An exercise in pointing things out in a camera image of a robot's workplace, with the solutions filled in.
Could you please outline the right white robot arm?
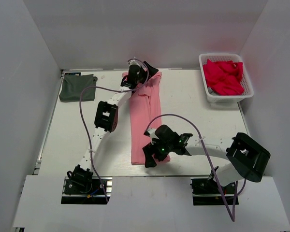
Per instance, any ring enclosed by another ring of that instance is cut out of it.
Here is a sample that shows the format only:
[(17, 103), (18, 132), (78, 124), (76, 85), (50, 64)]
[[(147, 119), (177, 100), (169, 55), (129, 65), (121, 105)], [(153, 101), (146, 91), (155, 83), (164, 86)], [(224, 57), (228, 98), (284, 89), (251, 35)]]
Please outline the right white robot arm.
[(191, 133), (178, 134), (167, 125), (161, 125), (157, 129), (147, 128), (144, 135), (150, 139), (143, 147), (146, 168), (156, 167), (157, 163), (166, 160), (170, 153), (189, 157), (204, 155), (228, 160), (228, 164), (214, 168), (208, 178), (209, 188), (215, 193), (242, 179), (261, 182), (271, 157), (268, 150), (243, 132), (230, 139), (206, 141), (204, 138), (198, 138), (193, 141)]

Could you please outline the pink t-shirt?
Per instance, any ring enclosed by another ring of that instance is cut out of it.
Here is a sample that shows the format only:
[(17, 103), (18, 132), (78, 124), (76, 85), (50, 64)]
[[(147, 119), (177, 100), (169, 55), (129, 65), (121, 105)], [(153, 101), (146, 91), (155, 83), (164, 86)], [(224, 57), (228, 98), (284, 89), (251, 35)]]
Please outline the pink t-shirt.
[(162, 72), (157, 72), (140, 90), (129, 99), (131, 125), (131, 163), (144, 165), (145, 155), (142, 150), (150, 142), (144, 132), (150, 121), (161, 115), (160, 81)]

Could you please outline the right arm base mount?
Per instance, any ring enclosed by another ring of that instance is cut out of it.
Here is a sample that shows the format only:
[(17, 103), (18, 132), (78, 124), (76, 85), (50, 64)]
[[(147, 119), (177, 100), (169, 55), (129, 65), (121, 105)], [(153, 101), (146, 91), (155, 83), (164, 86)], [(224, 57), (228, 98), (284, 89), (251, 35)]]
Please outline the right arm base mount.
[[(222, 196), (218, 190), (215, 181), (207, 178), (191, 179), (192, 200), (194, 206), (219, 206), (224, 205)], [(235, 183), (230, 183), (222, 187), (226, 202), (228, 205), (233, 204), (235, 194)]]

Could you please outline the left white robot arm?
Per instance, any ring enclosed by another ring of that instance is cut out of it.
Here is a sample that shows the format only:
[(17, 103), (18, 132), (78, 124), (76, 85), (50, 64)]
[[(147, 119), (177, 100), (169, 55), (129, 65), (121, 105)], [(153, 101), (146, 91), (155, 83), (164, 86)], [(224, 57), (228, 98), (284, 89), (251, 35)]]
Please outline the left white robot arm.
[[(118, 111), (121, 105), (131, 98), (135, 92), (143, 89), (149, 83), (149, 80), (159, 72), (157, 68), (152, 67), (146, 61), (140, 61), (136, 58), (128, 60), (128, 64), (128, 74), (122, 78), (120, 89), (113, 90), (105, 87), (89, 86), (84, 88), (80, 93), (80, 116), (89, 139), (89, 157), (84, 157), (83, 160), (90, 162), (93, 171), (89, 168), (84, 170), (79, 164), (73, 171), (67, 172), (67, 177), (72, 182), (72, 185), (82, 194), (90, 193), (92, 189), (92, 177), (94, 174), (99, 179), (103, 191), (106, 191), (105, 184), (94, 167), (93, 155), (98, 151), (104, 138), (116, 129), (118, 123)], [(90, 89), (102, 89), (114, 93), (113, 97), (109, 100), (100, 101), (98, 103), (94, 119), (94, 126), (97, 131), (93, 136), (90, 136), (89, 134), (82, 111), (84, 95)]]

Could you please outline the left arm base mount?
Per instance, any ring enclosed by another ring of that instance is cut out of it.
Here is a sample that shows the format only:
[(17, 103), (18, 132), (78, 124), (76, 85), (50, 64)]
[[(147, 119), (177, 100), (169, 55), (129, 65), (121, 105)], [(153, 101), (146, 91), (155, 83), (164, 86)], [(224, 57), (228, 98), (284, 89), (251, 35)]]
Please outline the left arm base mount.
[(61, 204), (106, 205), (112, 192), (112, 178), (99, 180), (97, 177), (74, 175), (71, 171), (65, 177)]

